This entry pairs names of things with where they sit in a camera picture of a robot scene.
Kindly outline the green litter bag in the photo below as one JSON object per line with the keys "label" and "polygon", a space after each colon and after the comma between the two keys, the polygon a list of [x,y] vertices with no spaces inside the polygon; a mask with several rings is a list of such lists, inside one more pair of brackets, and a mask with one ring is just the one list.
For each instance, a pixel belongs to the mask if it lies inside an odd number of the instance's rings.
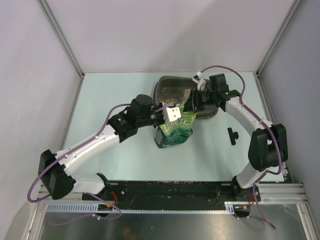
{"label": "green litter bag", "polygon": [[193,134],[197,114],[194,111],[184,111],[184,108],[184,105],[179,105],[180,118],[158,126],[154,140],[159,149],[183,144]]}

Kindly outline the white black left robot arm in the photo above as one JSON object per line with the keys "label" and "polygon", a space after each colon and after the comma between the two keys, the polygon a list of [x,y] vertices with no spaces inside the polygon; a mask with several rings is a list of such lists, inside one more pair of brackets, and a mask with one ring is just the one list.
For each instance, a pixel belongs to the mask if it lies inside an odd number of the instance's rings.
{"label": "white black left robot arm", "polygon": [[102,173],[76,175],[75,171],[98,153],[137,134],[139,128],[165,122],[165,105],[154,103],[148,95],[139,94],[123,107],[118,114],[108,113],[101,129],[76,145],[56,153],[48,149],[40,155],[38,178],[49,197],[59,200],[70,193],[83,193],[105,200],[110,196],[109,182]]}

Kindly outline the black bag clip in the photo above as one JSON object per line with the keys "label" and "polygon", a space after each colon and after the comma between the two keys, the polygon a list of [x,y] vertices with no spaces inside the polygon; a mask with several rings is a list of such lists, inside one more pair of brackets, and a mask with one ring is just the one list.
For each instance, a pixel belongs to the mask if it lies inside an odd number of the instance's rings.
{"label": "black bag clip", "polygon": [[236,140],[239,139],[239,133],[237,131],[233,131],[233,129],[231,127],[228,127],[227,131],[228,131],[231,145],[235,146],[237,144]]}

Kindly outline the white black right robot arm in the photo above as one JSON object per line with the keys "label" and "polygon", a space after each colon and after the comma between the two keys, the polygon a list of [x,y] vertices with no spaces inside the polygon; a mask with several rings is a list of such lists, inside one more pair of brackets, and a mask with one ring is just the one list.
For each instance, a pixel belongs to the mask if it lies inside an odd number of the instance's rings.
{"label": "white black right robot arm", "polygon": [[233,177],[231,196],[242,201],[249,188],[265,175],[282,173],[283,163],[288,159],[287,131],[283,124],[274,124],[255,113],[243,100],[243,93],[231,90],[223,73],[211,75],[206,81],[198,72],[192,78],[196,87],[191,89],[185,110],[199,112],[207,106],[215,106],[232,116],[250,136],[248,164]]}

